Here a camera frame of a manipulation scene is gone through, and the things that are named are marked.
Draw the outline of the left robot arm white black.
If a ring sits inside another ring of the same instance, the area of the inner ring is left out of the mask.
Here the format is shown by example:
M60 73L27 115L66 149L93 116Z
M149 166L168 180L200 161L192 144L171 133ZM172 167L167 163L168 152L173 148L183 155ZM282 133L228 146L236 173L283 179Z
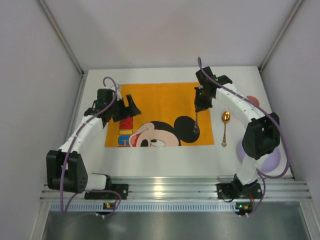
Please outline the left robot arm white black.
M84 112L69 139L57 150L47 153L48 188L75 194L110 188L112 183L108 175L87 172L83 154L109 121L120 122L140 114L130 94L122 97L117 89L100 88L96 100Z

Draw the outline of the orange Mickey Mouse placemat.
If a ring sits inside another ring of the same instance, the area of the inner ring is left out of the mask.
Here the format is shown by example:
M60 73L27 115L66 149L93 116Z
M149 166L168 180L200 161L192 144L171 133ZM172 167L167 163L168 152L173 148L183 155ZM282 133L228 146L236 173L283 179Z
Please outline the orange Mickey Mouse placemat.
M124 84L140 115L108 124L106 148L179 147L213 145L211 114L198 113L199 133L194 134L196 82Z

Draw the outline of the gold spoon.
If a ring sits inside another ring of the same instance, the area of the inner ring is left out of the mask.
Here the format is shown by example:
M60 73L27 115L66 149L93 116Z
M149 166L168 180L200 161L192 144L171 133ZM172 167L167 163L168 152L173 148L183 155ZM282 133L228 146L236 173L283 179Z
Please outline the gold spoon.
M223 137L222 137L222 142L221 142L222 147L226 147L227 146L226 128L227 128L227 124L229 123L230 119L231 119L231 114L230 114L229 111L225 111L221 116L221 120L222 120L223 125L224 125Z

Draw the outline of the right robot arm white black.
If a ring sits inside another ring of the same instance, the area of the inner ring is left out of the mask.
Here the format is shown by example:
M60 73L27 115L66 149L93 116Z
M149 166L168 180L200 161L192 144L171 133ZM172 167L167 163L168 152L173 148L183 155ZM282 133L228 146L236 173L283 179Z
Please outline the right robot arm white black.
M224 104L245 127L242 138L244 158L231 186L238 195L253 188L258 181L257 171L280 144L280 132L277 128L280 119L272 112L266 115L253 103L242 96L232 80L226 75L215 76L210 67L196 72L199 86L195 88L195 111L212 108L215 99Z

